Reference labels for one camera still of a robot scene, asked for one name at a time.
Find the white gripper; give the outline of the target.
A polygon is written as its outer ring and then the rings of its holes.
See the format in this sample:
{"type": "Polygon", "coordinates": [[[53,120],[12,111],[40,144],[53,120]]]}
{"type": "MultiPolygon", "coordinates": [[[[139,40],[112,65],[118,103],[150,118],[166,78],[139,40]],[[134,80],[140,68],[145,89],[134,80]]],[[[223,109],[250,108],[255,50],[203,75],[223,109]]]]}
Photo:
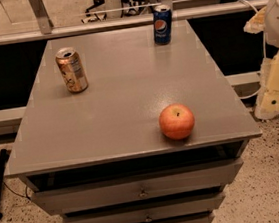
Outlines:
{"type": "Polygon", "coordinates": [[[279,115],[279,51],[272,58],[266,91],[257,95],[254,114],[260,120],[269,120],[279,115]]]}

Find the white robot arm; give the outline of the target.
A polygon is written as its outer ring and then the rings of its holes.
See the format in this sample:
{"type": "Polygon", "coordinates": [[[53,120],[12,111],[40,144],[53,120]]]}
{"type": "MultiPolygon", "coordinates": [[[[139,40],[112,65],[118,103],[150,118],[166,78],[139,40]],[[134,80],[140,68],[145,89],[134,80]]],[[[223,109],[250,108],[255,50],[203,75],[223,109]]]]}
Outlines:
{"type": "Polygon", "coordinates": [[[273,119],[279,115],[279,0],[269,0],[244,26],[247,33],[262,31],[265,42],[278,48],[273,58],[264,58],[261,64],[261,88],[254,111],[258,119],[273,119]]]}

